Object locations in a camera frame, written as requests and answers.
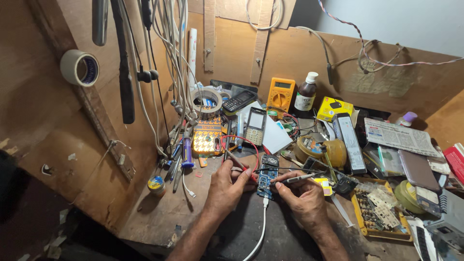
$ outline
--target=hand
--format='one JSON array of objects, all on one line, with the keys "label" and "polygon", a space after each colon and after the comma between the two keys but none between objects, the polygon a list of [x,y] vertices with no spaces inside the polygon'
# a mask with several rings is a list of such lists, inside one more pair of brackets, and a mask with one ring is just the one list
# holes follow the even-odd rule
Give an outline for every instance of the hand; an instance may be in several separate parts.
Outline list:
[{"label": "hand", "polygon": [[276,189],[280,196],[290,206],[304,229],[314,237],[321,230],[330,228],[322,186],[310,178],[292,183],[289,187],[298,191],[299,197],[297,197],[289,188],[280,183],[283,180],[303,175],[305,175],[303,172],[295,170],[278,176],[271,182],[277,182]]},{"label": "hand", "polygon": [[246,164],[244,166],[247,168],[244,172],[232,170],[234,162],[228,159],[211,175],[211,185],[203,213],[212,215],[214,219],[221,222],[237,206],[243,192],[256,187],[255,182],[249,182],[251,169]]}]

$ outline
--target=workbench surface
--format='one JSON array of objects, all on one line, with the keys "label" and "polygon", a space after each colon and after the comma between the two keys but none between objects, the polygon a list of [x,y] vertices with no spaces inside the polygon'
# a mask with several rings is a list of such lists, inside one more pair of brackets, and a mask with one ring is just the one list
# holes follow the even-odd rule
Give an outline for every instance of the workbench surface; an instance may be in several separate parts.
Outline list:
[{"label": "workbench surface", "polygon": [[[221,165],[221,157],[209,158],[208,166],[186,173],[187,187],[197,196],[192,198],[182,187],[173,194],[173,184],[166,184],[166,194],[159,199],[151,196],[145,187],[130,217],[118,237],[152,260],[162,259],[175,247],[182,234],[200,213],[208,195],[211,174]],[[254,167],[256,156],[246,156],[241,161]],[[295,167],[280,157],[281,167]],[[157,175],[164,178],[165,170]],[[353,227],[346,228],[347,223],[337,208],[326,197],[330,223],[340,238],[353,261],[379,260],[369,255],[387,260],[419,260],[412,242],[402,242],[381,238],[366,238],[357,225],[354,208],[350,200],[337,195],[340,203],[348,213]],[[311,237],[294,220],[287,204],[276,196],[269,203],[266,213],[266,232],[263,244],[255,260],[322,260],[317,245]],[[263,198],[254,192],[244,193],[233,211],[220,225],[205,252],[206,259],[243,260],[256,246],[263,225]]]}]

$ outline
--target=person's left hand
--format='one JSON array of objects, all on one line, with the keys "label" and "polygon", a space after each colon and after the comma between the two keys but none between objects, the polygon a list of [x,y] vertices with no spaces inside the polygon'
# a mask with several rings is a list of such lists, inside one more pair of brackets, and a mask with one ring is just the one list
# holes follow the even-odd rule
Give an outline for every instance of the person's left hand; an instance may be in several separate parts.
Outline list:
[{"label": "person's left hand", "polygon": [[220,221],[224,220],[237,206],[244,191],[250,191],[256,187],[255,182],[249,182],[252,170],[248,165],[244,164],[247,168],[244,172],[232,170],[234,166],[238,167],[228,159],[211,175],[211,185],[203,212],[214,215],[214,218]]}]

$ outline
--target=blue circuit board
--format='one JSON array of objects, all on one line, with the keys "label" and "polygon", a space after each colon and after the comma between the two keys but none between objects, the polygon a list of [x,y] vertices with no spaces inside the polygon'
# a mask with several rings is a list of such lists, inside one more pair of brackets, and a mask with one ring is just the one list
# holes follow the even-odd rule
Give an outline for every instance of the blue circuit board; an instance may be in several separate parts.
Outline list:
[{"label": "blue circuit board", "polygon": [[[273,166],[269,165],[261,165],[261,168],[272,168]],[[258,178],[258,190],[256,194],[261,197],[267,197],[269,199],[273,199],[272,197],[272,192],[270,189],[263,189],[263,187],[269,185],[271,183],[271,180],[276,178],[278,175],[278,169],[275,170],[262,170],[259,172],[259,178]]]}]

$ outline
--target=logic board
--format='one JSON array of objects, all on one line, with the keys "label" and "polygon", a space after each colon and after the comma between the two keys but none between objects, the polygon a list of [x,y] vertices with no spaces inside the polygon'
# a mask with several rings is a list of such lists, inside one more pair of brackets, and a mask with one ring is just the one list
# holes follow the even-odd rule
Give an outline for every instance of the logic board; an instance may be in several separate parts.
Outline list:
[{"label": "logic board", "polygon": [[[272,167],[278,167],[279,166],[279,158],[276,156],[272,155],[263,155],[261,157],[261,168],[272,168]],[[273,199],[272,197],[272,192],[270,189],[263,189],[263,187],[269,185],[271,183],[271,180],[276,178],[278,175],[278,169],[272,169],[272,170],[262,170],[259,172],[259,178],[258,178],[258,191],[256,194],[261,197],[267,197],[269,199]]]}]

